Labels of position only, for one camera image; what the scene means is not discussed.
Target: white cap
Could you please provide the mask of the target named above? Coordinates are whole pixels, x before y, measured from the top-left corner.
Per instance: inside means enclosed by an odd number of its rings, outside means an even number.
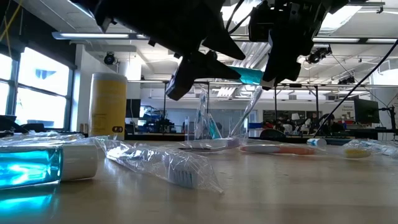
[[[62,181],[94,177],[98,166],[95,145],[64,144]]]

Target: table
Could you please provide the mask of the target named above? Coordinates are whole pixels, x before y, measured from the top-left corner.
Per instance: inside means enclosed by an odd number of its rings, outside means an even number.
[[[94,179],[61,183],[46,203],[2,201],[0,223],[398,222],[398,161],[387,156],[346,160],[233,149],[209,158],[224,194],[184,189],[101,156]]]

